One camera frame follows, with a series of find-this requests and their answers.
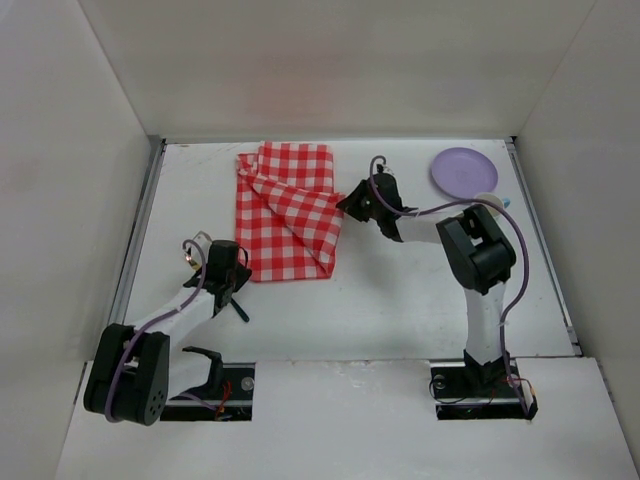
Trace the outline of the red white checkered cloth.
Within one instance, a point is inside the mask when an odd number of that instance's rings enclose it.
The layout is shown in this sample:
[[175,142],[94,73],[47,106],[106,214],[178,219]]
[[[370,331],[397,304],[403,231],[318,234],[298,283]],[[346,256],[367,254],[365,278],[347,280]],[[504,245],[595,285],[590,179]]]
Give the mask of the red white checkered cloth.
[[235,238],[254,282],[329,279],[343,213],[326,144],[265,141],[236,156]]

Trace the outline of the lilac plastic plate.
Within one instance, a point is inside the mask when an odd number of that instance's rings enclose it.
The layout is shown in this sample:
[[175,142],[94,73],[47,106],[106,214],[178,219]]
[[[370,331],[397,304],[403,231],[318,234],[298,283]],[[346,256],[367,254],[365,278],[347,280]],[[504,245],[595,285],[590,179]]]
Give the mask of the lilac plastic plate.
[[477,150],[453,147],[438,153],[430,165],[435,185],[456,199],[493,192],[499,175],[494,163]]

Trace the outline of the light blue mug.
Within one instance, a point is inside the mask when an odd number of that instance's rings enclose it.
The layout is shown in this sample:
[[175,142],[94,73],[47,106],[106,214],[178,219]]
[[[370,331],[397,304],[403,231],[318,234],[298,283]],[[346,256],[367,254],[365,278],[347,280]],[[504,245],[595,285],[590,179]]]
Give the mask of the light blue mug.
[[489,192],[479,193],[474,199],[484,205],[494,218],[501,217],[502,212],[506,211],[511,203],[508,198],[500,198]]

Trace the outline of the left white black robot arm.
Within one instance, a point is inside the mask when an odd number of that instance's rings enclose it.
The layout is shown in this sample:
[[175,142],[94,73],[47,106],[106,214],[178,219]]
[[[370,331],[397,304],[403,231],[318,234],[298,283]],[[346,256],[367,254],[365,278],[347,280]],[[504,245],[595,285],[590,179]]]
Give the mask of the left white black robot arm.
[[178,294],[132,324],[101,334],[83,397],[86,411],[110,423],[150,426],[166,404],[192,400],[220,416],[233,393],[220,353],[188,344],[191,333],[226,307],[252,275],[248,252],[232,240],[183,242],[199,265]]

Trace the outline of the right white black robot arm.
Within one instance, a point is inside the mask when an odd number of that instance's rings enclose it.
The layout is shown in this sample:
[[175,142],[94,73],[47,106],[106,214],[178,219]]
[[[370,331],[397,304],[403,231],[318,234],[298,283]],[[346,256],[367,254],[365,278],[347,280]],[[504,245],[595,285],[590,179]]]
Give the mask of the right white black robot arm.
[[362,180],[336,208],[375,221],[392,241],[440,245],[465,295],[467,377],[483,385],[506,374],[503,304],[516,254],[488,208],[472,203],[457,213],[423,215],[403,205],[395,177],[384,171]]

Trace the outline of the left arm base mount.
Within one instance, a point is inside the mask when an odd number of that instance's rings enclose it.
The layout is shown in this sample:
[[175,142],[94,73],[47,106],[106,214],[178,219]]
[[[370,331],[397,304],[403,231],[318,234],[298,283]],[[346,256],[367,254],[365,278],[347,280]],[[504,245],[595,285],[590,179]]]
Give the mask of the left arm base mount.
[[252,420],[256,365],[226,363],[218,385],[203,385],[172,398],[161,422],[248,422]]

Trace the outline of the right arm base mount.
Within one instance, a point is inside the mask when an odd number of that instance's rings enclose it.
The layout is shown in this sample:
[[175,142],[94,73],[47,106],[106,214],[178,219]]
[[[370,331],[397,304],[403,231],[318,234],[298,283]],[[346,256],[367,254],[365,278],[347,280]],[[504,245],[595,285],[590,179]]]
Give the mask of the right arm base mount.
[[517,362],[511,373],[498,373],[496,379],[479,385],[463,361],[433,362],[429,393],[435,402],[436,418],[441,421],[526,420],[538,413],[537,395],[531,382],[520,375]]

